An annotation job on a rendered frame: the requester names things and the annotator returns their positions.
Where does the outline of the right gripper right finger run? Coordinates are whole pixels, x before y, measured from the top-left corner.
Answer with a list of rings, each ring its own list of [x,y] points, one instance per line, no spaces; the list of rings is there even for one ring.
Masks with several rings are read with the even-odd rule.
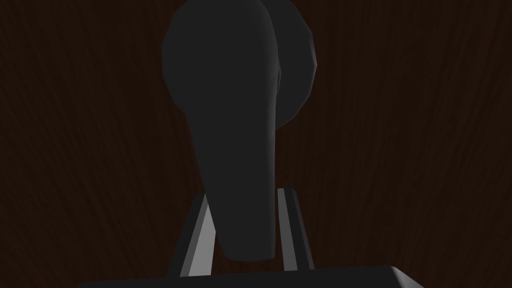
[[[296,191],[279,188],[277,204],[284,270],[313,270],[315,266]]]

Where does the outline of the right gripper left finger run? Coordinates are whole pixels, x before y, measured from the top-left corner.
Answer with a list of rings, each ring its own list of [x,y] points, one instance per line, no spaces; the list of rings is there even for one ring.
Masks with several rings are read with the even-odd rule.
[[[206,194],[195,195],[167,270],[173,277],[212,273],[216,230]]]

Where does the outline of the black door handle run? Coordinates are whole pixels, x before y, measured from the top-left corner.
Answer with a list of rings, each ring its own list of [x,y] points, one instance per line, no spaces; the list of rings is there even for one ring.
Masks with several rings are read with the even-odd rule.
[[[223,253],[275,256],[275,132],[311,94],[313,35],[289,0],[187,0],[162,43]]]

